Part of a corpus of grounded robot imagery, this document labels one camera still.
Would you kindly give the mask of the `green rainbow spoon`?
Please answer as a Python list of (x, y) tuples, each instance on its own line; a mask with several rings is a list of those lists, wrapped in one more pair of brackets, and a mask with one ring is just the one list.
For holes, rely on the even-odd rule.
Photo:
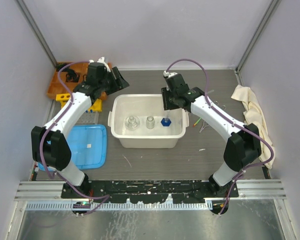
[(192, 127), (195, 127), (200, 121), (201, 121), (201, 118), (199, 118), (199, 119), (192, 125)]

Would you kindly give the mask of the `blue hexagonal cap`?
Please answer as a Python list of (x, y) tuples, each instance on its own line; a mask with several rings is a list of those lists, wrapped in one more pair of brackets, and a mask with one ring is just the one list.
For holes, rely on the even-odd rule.
[(169, 127), (172, 123), (171, 119), (170, 119), (170, 111), (167, 110), (164, 114), (164, 117), (161, 119), (160, 121), (161, 125), (163, 127)]

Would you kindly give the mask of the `small clear glass bottle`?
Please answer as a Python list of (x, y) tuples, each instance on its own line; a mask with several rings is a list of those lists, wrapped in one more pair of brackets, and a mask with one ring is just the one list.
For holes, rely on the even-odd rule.
[(146, 118), (146, 127), (151, 130), (155, 127), (155, 119), (153, 116), (148, 116)]

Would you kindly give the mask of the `white plastic bin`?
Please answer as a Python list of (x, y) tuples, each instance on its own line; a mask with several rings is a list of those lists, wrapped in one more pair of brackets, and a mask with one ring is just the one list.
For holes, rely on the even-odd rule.
[(189, 116), (180, 108), (165, 111), (161, 94), (122, 94), (107, 125), (124, 148), (172, 149), (185, 135)]

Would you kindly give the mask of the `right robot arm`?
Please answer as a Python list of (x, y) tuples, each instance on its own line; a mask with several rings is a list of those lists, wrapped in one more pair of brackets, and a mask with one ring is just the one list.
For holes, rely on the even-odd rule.
[(161, 89), (164, 110), (184, 109), (212, 127), (226, 142), (223, 164), (208, 179), (208, 188), (221, 197), (229, 183), (244, 167), (261, 155), (259, 129), (254, 124), (236, 121), (218, 107), (198, 87), (189, 88), (181, 74), (164, 71), (166, 87)]

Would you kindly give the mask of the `metal crucible tongs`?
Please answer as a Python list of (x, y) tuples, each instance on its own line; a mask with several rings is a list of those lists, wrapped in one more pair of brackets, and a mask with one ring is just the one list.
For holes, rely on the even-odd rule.
[(209, 124), (206, 121), (204, 121), (203, 124), (202, 124), (202, 126), (201, 126), (201, 128), (200, 128), (200, 130), (199, 130), (199, 133), (201, 133), (208, 126), (209, 126)]

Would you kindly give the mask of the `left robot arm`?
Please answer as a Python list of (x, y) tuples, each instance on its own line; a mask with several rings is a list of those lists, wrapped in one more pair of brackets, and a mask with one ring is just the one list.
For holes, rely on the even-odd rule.
[(104, 57), (87, 61), (85, 80), (73, 90), (66, 87), (70, 99), (44, 126), (31, 130), (32, 158), (43, 165), (48, 177), (64, 180), (78, 198), (90, 198), (89, 177), (71, 160), (67, 137), (79, 120), (102, 93), (111, 95), (129, 87), (117, 67), (110, 67)]

